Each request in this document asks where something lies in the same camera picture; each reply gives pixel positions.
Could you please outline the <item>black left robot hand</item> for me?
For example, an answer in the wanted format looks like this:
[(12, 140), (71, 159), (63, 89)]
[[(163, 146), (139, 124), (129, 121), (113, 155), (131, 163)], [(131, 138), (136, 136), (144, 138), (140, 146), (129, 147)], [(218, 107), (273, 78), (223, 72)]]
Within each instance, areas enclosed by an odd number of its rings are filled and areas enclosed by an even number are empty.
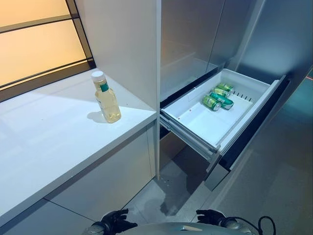
[(118, 211), (112, 211), (104, 215), (101, 222), (105, 225), (105, 235), (115, 235), (126, 230), (135, 228), (137, 223), (127, 221), (127, 214), (129, 209), (122, 209)]

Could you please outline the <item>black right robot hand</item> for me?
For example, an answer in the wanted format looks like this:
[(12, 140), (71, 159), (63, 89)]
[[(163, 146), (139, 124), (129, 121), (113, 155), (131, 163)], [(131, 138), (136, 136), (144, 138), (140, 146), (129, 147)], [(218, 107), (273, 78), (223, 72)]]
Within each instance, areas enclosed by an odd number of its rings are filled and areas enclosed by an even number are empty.
[(224, 227), (225, 215), (215, 210), (196, 210), (198, 223)]

